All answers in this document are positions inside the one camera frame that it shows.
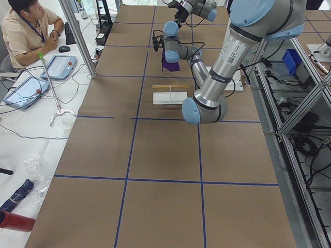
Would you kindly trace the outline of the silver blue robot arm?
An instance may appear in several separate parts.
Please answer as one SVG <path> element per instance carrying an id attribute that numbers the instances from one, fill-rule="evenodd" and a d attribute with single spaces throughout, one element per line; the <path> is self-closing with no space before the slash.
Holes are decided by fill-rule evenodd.
<path id="1" fill-rule="evenodd" d="M 218 1 L 214 0 L 186 0 L 186 1 L 170 1 L 167 6 L 177 9 L 174 16 L 174 21 L 177 24 L 182 24 L 186 21 L 189 15 L 193 14 L 208 21 L 214 21 L 217 16 Z"/>
<path id="2" fill-rule="evenodd" d="M 163 28 L 165 60 L 186 60 L 198 85 L 191 98 L 182 103 L 182 115 L 192 125 L 215 123 L 224 118 L 227 103 L 223 91 L 251 47 L 264 41 L 286 40 L 304 29 L 306 1 L 228 1 L 229 35 L 214 65 L 207 69 L 201 51 L 181 44 L 178 31 L 186 18 L 195 14 L 208 21 L 217 15 L 217 1 L 171 1 L 176 8 L 174 21 Z"/>

